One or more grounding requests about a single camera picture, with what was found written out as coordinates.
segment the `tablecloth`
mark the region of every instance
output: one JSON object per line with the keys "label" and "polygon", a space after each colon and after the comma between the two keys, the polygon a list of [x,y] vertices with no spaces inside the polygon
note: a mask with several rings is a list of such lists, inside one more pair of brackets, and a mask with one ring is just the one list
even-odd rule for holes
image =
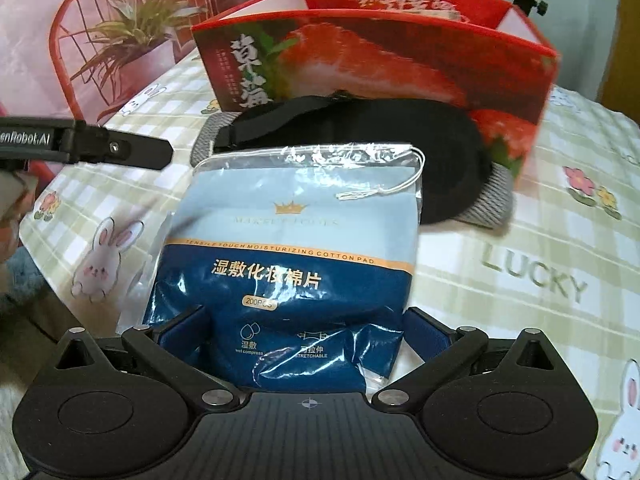
{"label": "tablecloth", "polygon": [[[144,305],[127,303],[126,293],[149,264],[156,232],[189,185],[190,149],[200,127],[218,110],[197,54],[142,95],[108,127],[168,139],[173,163],[161,172],[65,168],[21,225],[22,241],[50,286],[98,336],[111,335],[119,319],[122,329],[142,315]],[[510,224],[500,232],[455,221],[421,229],[409,301],[449,326],[474,325],[490,337],[541,328],[598,414],[598,443],[585,469],[598,480],[596,463],[610,453],[603,449],[599,458],[600,443],[631,380],[625,366],[640,359],[639,189],[638,126],[554,88],[516,186]],[[121,251],[115,285],[104,298],[72,292],[74,274],[108,218],[116,234],[133,242]],[[142,230],[135,223],[140,221]],[[417,364],[403,347],[394,374]],[[640,425],[629,438],[640,444]]]}

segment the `plastic bag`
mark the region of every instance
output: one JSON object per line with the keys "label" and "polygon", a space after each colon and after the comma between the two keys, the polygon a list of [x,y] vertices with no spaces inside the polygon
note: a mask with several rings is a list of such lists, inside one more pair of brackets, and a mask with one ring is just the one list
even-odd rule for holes
{"label": "plastic bag", "polygon": [[[204,160],[174,216],[145,323],[203,305],[212,337],[192,364],[237,386],[381,388],[414,268],[414,150],[303,146]],[[381,188],[389,194],[367,196]]]}

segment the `blue jeans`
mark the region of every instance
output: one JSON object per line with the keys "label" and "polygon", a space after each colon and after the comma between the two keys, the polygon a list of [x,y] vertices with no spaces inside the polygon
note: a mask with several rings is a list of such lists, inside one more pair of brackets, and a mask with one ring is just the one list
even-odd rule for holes
{"label": "blue jeans", "polygon": [[28,304],[47,284],[29,251],[24,247],[18,248],[5,265],[9,283],[7,292],[0,294],[0,313]]}

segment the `crosshair logo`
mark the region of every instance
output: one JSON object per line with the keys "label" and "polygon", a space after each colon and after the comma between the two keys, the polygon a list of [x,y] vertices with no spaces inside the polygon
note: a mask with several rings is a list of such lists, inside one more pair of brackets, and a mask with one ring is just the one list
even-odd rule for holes
{"label": "crosshair logo", "polygon": [[300,404],[302,404],[306,409],[310,410],[311,408],[315,408],[318,404],[322,404],[322,402],[318,402],[317,400],[309,397],[308,399],[300,402]]}

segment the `silver screw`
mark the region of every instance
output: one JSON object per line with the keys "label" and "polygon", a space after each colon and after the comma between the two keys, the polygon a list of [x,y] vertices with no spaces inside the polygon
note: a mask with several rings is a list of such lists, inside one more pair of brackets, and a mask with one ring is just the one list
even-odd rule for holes
{"label": "silver screw", "polygon": [[385,390],[380,392],[378,400],[387,406],[401,406],[409,400],[409,395],[402,390]]}
{"label": "silver screw", "polygon": [[234,400],[234,394],[228,390],[209,390],[202,394],[202,401],[209,406],[224,406]]}

